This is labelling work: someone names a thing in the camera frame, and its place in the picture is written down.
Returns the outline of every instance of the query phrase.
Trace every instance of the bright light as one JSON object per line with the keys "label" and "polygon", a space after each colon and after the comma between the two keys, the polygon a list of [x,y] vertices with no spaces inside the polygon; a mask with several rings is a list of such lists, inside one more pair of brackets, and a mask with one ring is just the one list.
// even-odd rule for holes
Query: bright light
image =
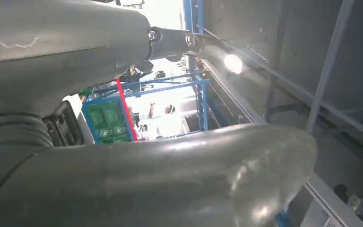
{"label": "bright light", "polygon": [[243,62],[234,54],[229,54],[225,57],[225,66],[233,73],[240,74],[243,69]]}

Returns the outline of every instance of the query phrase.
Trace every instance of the blue metal frame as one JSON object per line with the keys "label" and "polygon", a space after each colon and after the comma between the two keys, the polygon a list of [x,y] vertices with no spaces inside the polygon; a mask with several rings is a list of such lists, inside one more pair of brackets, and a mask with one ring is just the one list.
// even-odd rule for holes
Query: blue metal frame
{"label": "blue metal frame", "polygon": [[[199,102],[199,105],[197,105],[197,107],[198,107],[197,112],[199,115],[199,119],[201,119],[200,131],[206,131],[206,130],[208,130],[208,116],[207,116],[208,110],[207,110],[206,85],[209,83],[209,79],[202,79],[201,76],[202,76],[202,72],[198,70],[198,71],[195,71],[194,73],[188,73],[188,74],[176,76],[176,77],[167,77],[167,78],[154,79],[154,80],[149,80],[149,81],[142,81],[142,82],[138,82],[138,83],[124,84],[124,86],[123,86],[124,89],[136,88],[136,87],[140,87],[143,84],[153,84],[153,83],[175,84],[170,87],[162,87],[162,88],[151,89],[151,90],[147,90],[147,91],[132,92],[132,93],[125,94],[124,96],[125,96],[125,98],[140,97],[142,95],[146,95],[146,94],[150,94],[150,93],[167,91],[167,90],[172,90],[172,89],[177,89],[177,88],[182,88],[182,87],[190,87],[190,86],[195,87],[195,90],[197,91],[197,103]],[[183,83],[183,82],[173,81],[174,79],[178,79],[178,78],[191,78],[192,82]],[[91,134],[93,135],[95,143],[99,142],[98,132],[95,131],[95,129],[93,128],[93,125],[89,119],[89,115],[87,114],[87,108],[89,106],[97,105],[97,104],[119,102],[120,101],[119,95],[108,97],[109,95],[113,95],[116,92],[118,92],[118,89],[116,86],[98,89],[98,90],[93,91],[93,93],[100,94],[100,95],[102,95],[101,97],[92,99],[92,100],[88,100],[83,103],[83,107],[81,108],[81,110],[86,118],[87,125],[90,128],[90,131],[91,131]],[[126,111],[128,111],[128,110],[124,110],[123,105],[120,105],[120,106],[123,111],[123,118],[125,119],[125,125],[127,127],[127,131],[129,133],[129,137],[130,137],[132,128],[129,126],[128,122],[126,122],[126,119],[127,119]],[[179,136],[183,136],[183,135],[186,135],[186,134],[181,134],[181,135],[177,135],[177,136],[173,136],[173,137],[179,137]]]}

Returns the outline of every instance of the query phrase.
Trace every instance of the gray robotic arm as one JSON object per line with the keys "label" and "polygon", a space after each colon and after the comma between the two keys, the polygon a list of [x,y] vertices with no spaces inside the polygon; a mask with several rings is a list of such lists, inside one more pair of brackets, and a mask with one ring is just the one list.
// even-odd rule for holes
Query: gray robotic arm
{"label": "gray robotic arm", "polygon": [[0,0],[0,227],[260,226],[308,179],[304,132],[241,125],[177,140],[52,147],[41,118],[130,65],[224,48],[87,0]]}

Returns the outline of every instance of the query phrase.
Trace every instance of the metal panel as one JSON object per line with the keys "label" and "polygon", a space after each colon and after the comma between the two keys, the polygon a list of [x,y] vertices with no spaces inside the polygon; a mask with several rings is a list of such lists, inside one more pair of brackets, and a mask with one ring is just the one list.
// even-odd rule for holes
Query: metal panel
{"label": "metal panel", "polygon": [[323,99],[323,94],[325,93],[330,74],[332,73],[332,68],[335,64],[336,57],[343,39],[344,32],[347,27],[348,19],[350,17],[353,5],[354,0],[344,0],[340,8],[335,30],[333,31],[328,53],[326,54],[325,64],[323,66],[321,77],[318,83],[318,88],[313,99],[310,116],[308,117],[307,126],[305,127],[305,130],[308,133],[312,133],[312,130],[314,129],[314,125],[318,118],[318,114],[320,111],[320,101]]}

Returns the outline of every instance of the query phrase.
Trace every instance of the green container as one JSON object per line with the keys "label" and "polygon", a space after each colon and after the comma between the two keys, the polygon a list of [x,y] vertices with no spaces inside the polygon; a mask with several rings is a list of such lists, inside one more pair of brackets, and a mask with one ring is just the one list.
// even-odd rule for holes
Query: green container
{"label": "green container", "polygon": [[119,105],[116,102],[103,104],[101,110],[104,114],[106,126],[108,128],[113,128],[119,124],[124,124],[123,120],[121,119]]}
{"label": "green container", "polygon": [[95,130],[106,127],[104,115],[99,107],[91,106],[87,108],[88,117]]}
{"label": "green container", "polygon": [[112,137],[112,129],[101,129],[99,130],[98,138],[106,139]]}
{"label": "green container", "polygon": [[125,126],[121,126],[121,127],[114,127],[112,129],[112,135],[113,136],[117,136],[117,135],[122,135],[126,132],[126,127]]}
{"label": "green container", "polygon": [[89,106],[87,107],[87,114],[95,130],[124,125],[121,109],[117,102]]}

